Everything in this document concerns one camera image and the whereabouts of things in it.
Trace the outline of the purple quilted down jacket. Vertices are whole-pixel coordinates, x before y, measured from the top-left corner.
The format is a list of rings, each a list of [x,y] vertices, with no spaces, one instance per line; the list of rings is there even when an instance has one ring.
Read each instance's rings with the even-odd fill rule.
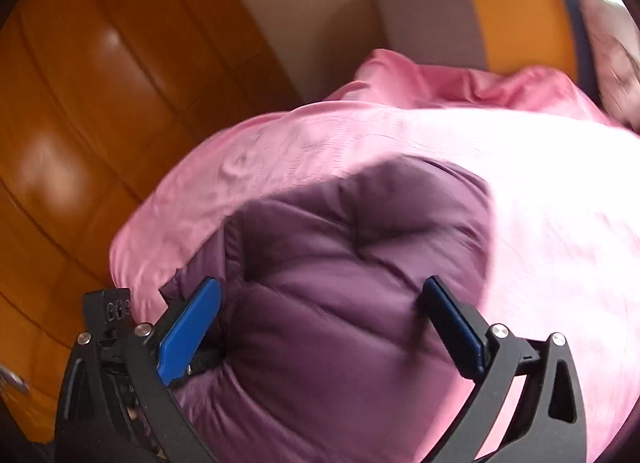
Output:
[[[477,304],[491,231],[482,178],[410,156],[242,205],[162,288],[222,288],[214,361],[175,393],[214,457],[412,461],[457,377],[423,283]]]

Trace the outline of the pink bedspread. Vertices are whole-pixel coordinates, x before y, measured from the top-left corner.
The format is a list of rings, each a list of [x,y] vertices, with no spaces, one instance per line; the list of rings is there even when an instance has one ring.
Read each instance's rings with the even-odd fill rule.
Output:
[[[567,337],[596,461],[639,398],[639,140],[557,71],[500,78],[378,50],[328,99],[219,131],[180,160],[113,241],[113,278],[153,322],[163,286],[242,205],[398,156],[487,183],[491,249],[472,305],[520,336]],[[457,372],[410,462],[471,388]]]

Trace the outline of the wooden wardrobe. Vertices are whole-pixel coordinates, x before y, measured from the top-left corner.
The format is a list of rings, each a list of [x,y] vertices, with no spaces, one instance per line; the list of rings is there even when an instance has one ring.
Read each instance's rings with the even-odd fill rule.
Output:
[[[1,398],[53,437],[81,296],[116,232],[216,131],[299,100],[242,0],[18,0],[1,27]]]

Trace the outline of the deer print pillow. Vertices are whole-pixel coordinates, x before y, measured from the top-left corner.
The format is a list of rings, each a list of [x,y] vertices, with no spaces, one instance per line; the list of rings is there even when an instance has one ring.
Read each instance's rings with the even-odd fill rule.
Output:
[[[604,111],[639,132],[639,29],[622,0],[578,0]]]

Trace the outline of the grey yellow blue headboard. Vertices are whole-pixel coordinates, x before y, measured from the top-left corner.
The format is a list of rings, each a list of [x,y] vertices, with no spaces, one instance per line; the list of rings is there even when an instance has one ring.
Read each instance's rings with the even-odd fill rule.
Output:
[[[387,45],[416,63],[498,75],[548,66],[600,99],[578,0],[374,1]]]

